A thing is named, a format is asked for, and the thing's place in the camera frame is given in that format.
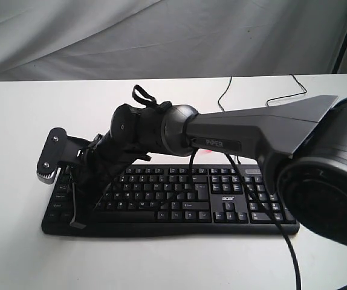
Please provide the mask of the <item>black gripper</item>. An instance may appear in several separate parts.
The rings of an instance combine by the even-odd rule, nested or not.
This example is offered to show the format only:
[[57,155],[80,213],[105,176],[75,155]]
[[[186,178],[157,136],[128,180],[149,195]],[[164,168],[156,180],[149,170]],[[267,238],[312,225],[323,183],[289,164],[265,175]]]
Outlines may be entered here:
[[71,167],[74,181],[71,183],[71,227],[86,227],[86,208],[93,207],[99,201],[106,186],[123,170],[124,165],[120,159],[124,153],[123,146],[115,141],[66,143],[60,162]]

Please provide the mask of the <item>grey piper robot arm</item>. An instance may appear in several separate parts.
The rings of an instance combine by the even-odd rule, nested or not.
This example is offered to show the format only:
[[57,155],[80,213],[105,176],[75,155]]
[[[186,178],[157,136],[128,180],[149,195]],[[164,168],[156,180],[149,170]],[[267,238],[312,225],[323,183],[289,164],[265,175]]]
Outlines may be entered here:
[[87,226],[107,187],[135,160],[152,153],[193,158],[210,149],[255,160],[266,190],[298,222],[347,246],[347,98],[200,114],[189,105],[158,103],[139,85],[132,96],[139,108],[119,106],[109,131],[75,152],[72,227]]

